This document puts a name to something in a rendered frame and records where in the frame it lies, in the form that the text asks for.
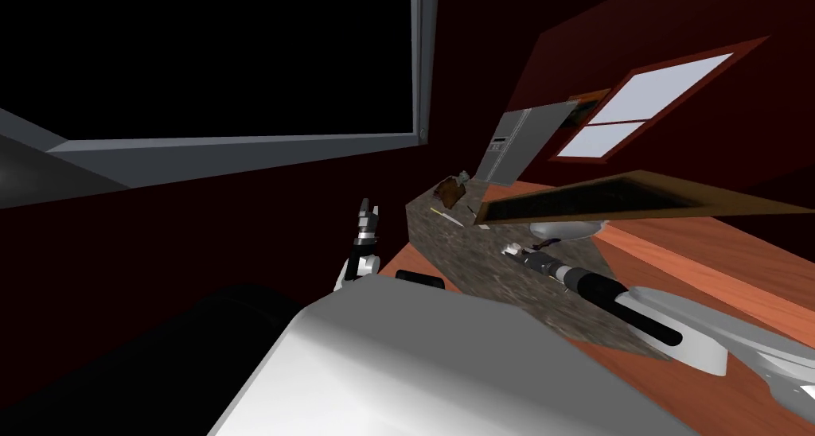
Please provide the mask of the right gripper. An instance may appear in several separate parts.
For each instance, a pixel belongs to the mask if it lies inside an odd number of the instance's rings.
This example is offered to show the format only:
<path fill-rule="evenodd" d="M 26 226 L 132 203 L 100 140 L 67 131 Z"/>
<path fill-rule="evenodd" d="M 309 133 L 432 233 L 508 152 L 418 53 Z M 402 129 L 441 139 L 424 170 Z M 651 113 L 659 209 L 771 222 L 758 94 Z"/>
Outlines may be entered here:
<path fill-rule="evenodd" d="M 535 250 L 522 247 L 518 243 L 506 244 L 501 252 L 512 261 L 528 268 L 541 268 L 543 255 Z"/>

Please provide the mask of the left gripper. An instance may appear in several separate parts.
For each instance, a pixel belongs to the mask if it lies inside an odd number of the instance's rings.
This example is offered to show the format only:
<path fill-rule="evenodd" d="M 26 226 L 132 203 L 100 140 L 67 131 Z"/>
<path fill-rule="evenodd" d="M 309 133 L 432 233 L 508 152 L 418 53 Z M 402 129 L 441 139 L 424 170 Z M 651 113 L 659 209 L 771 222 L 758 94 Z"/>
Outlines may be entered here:
<path fill-rule="evenodd" d="M 357 246 L 375 244 L 377 241 L 376 228 L 379 220 L 379 207 L 374 206 L 369 212 L 369 199 L 364 198 L 361 203 L 361 214 L 358 217 L 358 232 L 354 244 Z"/>

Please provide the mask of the white bowl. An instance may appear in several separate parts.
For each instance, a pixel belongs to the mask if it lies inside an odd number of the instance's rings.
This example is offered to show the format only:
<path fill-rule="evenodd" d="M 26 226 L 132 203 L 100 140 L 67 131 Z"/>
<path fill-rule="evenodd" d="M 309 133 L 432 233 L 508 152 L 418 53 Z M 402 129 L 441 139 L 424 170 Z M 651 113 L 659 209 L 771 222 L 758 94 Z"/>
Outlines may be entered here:
<path fill-rule="evenodd" d="M 608 220 L 539 222 L 531 223 L 529 231 L 543 241 L 571 241 L 595 236 L 607 223 Z"/>

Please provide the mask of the brown lumpy object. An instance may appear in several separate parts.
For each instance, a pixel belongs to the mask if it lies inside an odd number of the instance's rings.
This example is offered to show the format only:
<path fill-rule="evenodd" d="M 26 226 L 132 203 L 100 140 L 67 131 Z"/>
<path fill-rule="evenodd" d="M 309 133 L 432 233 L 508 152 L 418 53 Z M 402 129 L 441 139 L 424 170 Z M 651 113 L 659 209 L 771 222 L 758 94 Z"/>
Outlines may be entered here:
<path fill-rule="evenodd" d="M 466 171 L 457 176 L 450 176 L 437 185 L 433 197 L 439 200 L 444 208 L 452 209 L 466 195 L 466 183 L 469 179 L 470 175 Z"/>

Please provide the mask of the grey refrigerator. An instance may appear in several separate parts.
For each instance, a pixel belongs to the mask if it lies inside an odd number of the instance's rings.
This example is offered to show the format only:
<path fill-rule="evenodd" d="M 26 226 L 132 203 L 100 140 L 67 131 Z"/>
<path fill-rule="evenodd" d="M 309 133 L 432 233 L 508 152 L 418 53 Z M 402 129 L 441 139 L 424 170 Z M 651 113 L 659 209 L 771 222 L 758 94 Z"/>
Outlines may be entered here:
<path fill-rule="evenodd" d="M 474 179 L 512 185 L 578 103 L 571 100 L 504 113 Z"/>

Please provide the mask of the dark window grey frame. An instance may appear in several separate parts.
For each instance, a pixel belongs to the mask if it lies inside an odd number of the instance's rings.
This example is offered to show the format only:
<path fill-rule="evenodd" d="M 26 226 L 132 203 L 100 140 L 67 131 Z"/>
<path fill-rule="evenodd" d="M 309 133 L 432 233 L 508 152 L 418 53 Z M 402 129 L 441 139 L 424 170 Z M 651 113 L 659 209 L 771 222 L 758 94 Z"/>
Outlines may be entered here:
<path fill-rule="evenodd" d="M 438 0 L 411 0 L 408 133 L 68 140 L 0 108 L 0 209 L 427 143 Z"/>

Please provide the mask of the white window red frame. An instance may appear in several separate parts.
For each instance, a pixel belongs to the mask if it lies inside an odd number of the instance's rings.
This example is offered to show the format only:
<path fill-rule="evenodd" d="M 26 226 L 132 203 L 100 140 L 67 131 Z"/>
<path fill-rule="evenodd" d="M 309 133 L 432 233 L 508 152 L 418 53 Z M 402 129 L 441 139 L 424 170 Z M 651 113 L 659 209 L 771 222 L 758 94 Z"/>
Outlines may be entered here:
<path fill-rule="evenodd" d="M 633 69 L 551 156 L 551 162 L 604 164 L 769 37 Z"/>

